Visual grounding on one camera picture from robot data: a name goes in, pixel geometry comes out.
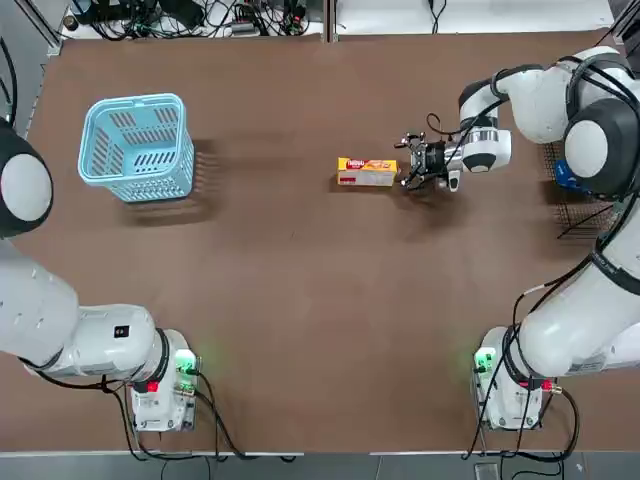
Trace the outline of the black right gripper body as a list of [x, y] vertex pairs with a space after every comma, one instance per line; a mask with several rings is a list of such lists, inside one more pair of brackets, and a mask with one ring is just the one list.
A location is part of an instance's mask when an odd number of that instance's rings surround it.
[[439, 175], [446, 171], [445, 141], [422, 142], [418, 148], [418, 174]]

